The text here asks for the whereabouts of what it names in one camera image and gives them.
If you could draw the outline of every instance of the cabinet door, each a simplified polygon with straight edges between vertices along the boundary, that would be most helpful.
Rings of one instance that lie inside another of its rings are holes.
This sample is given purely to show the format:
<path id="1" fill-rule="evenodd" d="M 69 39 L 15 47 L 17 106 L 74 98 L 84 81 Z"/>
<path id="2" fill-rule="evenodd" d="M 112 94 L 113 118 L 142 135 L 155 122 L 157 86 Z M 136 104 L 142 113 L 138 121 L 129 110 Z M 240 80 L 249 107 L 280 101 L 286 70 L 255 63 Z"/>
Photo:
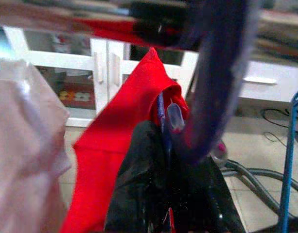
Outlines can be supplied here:
<path id="1" fill-rule="evenodd" d="M 68 126 L 86 127 L 108 102 L 106 40 L 4 28 L 17 58 L 35 65 L 68 108 Z"/>
<path id="2" fill-rule="evenodd" d="M 123 42 L 108 41 L 109 95 L 112 98 L 128 75 L 134 70 L 148 47 L 130 45 Z M 198 53 L 157 49 L 168 76 L 176 80 L 185 96 L 194 72 Z"/>

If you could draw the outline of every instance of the blue metal frame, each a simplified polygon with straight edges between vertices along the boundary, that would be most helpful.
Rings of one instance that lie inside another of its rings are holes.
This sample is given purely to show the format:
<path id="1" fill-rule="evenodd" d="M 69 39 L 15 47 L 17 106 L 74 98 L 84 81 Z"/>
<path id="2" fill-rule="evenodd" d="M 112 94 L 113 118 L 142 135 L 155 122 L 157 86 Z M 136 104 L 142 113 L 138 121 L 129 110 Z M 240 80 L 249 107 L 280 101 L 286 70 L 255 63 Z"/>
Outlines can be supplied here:
<path id="1" fill-rule="evenodd" d="M 288 232 L 288 207 L 292 177 L 292 163 L 294 155 L 295 129 L 297 122 L 298 92 L 294 95 L 291 105 L 292 110 L 289 121 L 285 168 L 280 197 L 279 229 L 282 233 Z"/>

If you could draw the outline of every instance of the glass cabinet door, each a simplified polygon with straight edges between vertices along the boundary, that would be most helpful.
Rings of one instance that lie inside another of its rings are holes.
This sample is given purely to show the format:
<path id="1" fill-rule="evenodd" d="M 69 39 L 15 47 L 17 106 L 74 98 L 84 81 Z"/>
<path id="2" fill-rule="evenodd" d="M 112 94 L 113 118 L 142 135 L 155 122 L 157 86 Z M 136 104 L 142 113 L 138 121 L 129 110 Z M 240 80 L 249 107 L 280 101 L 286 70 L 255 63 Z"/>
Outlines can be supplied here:
<path id="1" fill-rule="evenodd" d="M 0 58 L 13 59 L 14 51 L 9 45 L 8 39 L 2 27 L 0 27 Z"/>
<path id="2" fill-rule="evenodd" d="M 69 110 L 67 125 L 86 127 L 108 102 L 106 40 L 4 30 L 16 57 L 35 65 Z"/>

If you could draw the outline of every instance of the red cloth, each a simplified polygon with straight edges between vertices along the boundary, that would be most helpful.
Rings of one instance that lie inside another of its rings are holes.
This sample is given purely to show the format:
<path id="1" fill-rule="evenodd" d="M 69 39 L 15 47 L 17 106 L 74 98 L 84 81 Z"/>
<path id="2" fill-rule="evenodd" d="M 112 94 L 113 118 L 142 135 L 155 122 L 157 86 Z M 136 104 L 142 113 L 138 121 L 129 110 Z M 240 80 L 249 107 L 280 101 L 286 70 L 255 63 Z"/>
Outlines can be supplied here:
<path id="1" fill-rule="evenodd" d="M 70 210 L 61 233 L 102 231 L 115 178 L 127 153 L 135 126 L 144 120 L 158 124 L 156 99 L 163 91 L 187 117 L 181 88 L 171 80 L 155 49 L 140 61 L 117 95 L 74 144 L 77 177 Z"/>
<path id="2" fill-rule="evenodd" d="M 137 27 L 144 28 L 145 25 L 141 25 L 136 21 L 109 21 L 109 20 L 96 20 L 89 18 L 75 18 L 76 22 L 80 23 L 83 28 L 87 28 L 88 31 L 92 31 L 92 34 L 97 37 L 103 37 L 113 40 L 121 40 L 125 42 L 131 42 L 133 44 L 139 44 L 142 46 L 151 46 L 147 40 L 144 40 L 140 35 Z M 166 25 L 164 31 L 168 36 L 176 36 L 181 33 L 180 30 L 173 28 L 171 25 Z"/>

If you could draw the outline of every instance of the white plastic bag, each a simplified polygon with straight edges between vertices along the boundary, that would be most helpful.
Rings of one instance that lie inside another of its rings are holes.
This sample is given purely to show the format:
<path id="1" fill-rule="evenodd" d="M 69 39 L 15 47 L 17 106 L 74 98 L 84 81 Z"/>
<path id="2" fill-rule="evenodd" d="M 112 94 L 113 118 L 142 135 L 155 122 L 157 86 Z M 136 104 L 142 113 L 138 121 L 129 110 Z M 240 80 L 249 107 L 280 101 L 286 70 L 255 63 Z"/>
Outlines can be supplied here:
<path id="1" fill-rule="evenodd" d="M 34 66 L 0 60 L 0 233 L 58 231 L 68 116 Z"/>

